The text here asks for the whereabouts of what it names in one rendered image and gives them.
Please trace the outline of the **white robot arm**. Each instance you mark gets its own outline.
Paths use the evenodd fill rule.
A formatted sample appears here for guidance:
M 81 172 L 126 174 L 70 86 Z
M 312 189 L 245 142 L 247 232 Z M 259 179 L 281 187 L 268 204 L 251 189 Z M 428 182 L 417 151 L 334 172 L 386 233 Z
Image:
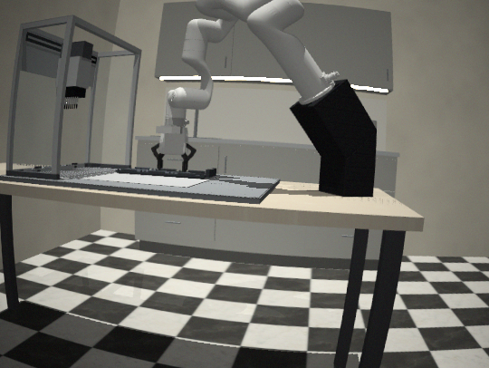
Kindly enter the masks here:
M 299 0 L 196 0 L 196 8 L 201 14 L 218 19 L 194 19 L 187 25 L 182 61 L 198 72 L 201 87 L 179 87 L 168 92 L 165 125 L 157 126 L 156 133 L 182 134 L 181 126 L 189 124 L 187 109 L 208 107 L 214 83 L 206 64 L 207 44 L 224 40 L 238 19 L 247 23 L 283 68 L 302 96 L 300 104 L 320 99 L 334 87 L 333 80 L 340 77 L 338 72 L 328 76 L 322 73 L 300 39 L 284 31 L 304 15 Z

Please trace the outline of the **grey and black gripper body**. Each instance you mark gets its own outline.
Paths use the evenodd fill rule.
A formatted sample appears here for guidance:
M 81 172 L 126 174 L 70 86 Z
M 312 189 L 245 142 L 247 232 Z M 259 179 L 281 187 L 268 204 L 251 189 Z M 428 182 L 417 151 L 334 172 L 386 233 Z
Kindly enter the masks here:
M 183 127 L 182 134 L 161 133 L 159 142 L 159 152 L 168 155 L 183 155 L 188 153 L 188 133 L 187 128 Z

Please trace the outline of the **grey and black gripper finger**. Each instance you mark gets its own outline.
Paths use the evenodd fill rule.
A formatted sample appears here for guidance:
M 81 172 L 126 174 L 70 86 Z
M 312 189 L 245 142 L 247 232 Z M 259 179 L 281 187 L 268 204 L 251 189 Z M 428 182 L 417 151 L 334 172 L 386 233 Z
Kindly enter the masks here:
M 158 169 L 162 169 L 163 168 L 163 157 L 165 154 L 161 154 L 161 153 L 157 153 L 157 148 L 159 147 L 159 144 L 155 145 L 154 147 L 151 148 L 154 156 L 157 158 L 158 160 Z
M 196 151 L 197 151 L 195 148 L 193 148 L 193 147 L 192 147 L 192 146 L 190 146 L 189 144 L 187 144 L 187 148 L 188 148 L 189 150 L 191 150 L 191 152 L 190 152 L 190 154 L 189 154 L 189 155 L 186 155 L 186 153 L 185 153 L 185 154 L 183 154 L 183 155 L 181 155 L 181 156 L 182 156 L 182 158 L 184 159 L 184 161 L 182 162 L 182 171 L 183 171 L 183 170 L 184 170 L 184 171 L 187 171 L 187 164 L 188 164 L 188 161 L 189 161 L 189 160 L 190 160 L 190 159 L 193 157 L 193 155 L 194 155 L 194 154 L 196 153 Z

